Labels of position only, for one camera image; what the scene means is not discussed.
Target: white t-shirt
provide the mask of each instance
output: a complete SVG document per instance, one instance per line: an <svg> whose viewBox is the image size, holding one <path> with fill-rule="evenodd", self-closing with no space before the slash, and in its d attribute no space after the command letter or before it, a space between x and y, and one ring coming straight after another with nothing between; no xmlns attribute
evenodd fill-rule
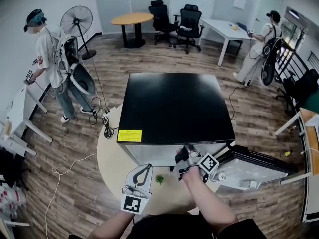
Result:
<svg viewBox="0 0 319 239"><path fill-rule="evenodd" d="M49 77L50 83L53 88L58 88L67 78L66 71L69 70L68 65L64 65L61 62L59 54L55 51L59 50L57 47L59 40L62 36L65 36L63 29L55 25L47 25L41 29L39 37L35 42L35 52L38 59L38 69L45 68L46 74Z"/></svg>
<svg viewBox="0 0 319 239"><path fill-rule="evenodd" d="M281 35L280 27L277 25L274 25L276 30L276 36L279 37ZM263 52L263 48L266 45L266 43L275 37L274 28L270 23L267 23L264 25L263 29L261 30L261 34L265 40L264 42L257 41L257 43L253 46L254 51L260 55Z"/></svg>

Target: black table base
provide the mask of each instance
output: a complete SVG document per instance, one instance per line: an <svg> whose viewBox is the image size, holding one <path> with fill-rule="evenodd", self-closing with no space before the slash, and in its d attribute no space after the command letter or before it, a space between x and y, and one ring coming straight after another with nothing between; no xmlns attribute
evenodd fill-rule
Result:
<svg viewBox="0 0 319 239"><path fill-rule="evenodd" d="M123 43L124 47L128 49L136 49L140 48L145 44L145 40L142 39L142 30L141 30L141 24L135 24L135 39L127 40L126 34L125 34L125 26L122 25L122 36L123 36Z"/></svg>

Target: yellow warning sticker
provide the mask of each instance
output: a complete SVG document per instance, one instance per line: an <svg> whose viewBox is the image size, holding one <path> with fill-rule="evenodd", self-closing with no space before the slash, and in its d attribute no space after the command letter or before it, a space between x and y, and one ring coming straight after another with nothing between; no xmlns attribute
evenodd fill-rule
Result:
<svg viewBox="0 0 319 239"><path fill-rule="evenodd" d="M118 141L141 142L142 130L120 130Z"/></svg>

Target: black backpack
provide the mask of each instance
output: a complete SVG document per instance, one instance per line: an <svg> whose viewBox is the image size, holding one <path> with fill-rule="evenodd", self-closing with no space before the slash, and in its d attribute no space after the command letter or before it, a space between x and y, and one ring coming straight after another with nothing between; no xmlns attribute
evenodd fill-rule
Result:
<svg viewBox="0 0 319 239"><path fill-rule="evenodd" d="M275 32L275 37L271 38L263 48L263 55L266 57L266 61L262 66L261 79L263 84L266 86L270 85L273 81L277 53L281 48L281 34L277 37L275 26L272 26Z"/></svg>

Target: round table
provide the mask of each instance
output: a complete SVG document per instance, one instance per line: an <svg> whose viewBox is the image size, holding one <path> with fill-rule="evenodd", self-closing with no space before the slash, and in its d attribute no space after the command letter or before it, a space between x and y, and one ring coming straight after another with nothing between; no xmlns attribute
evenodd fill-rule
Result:
<svg viewBox="0 0 319 239"><path fill-rule="evenodd" d="M119 126L122 105L110 111L110 126ZM121 200L121 189L124 186L127 174L137 165L117 144L117 130L111 139L104 137L104 127L101 130L97 145L97 160L102 178L116 196ZM163 175L165 180L162 185L155 182L156 175ZM208 187L216 192L219 184L207 182ZM183 180L178 181L176 171L169 172L169 167L153 167L153 176L150 192L152 197L143 210L143 214L159 215L163 213L181 213L196 207Z"/></svg>
<svg viewBox="0 0 319 239"><path fill-rule="evenodd" d="M141 23L147 22L152 19L153 19L153 15L150 13L135 12L135 13L124 14L122 16L113 18L111 20L111 23L113 25L122 26L124 47L132 49L132 48L140 48L145 44L145 40L142 39ZM134 25L135 39L132 39L132 40L126 39L125 25Z"/></svg>

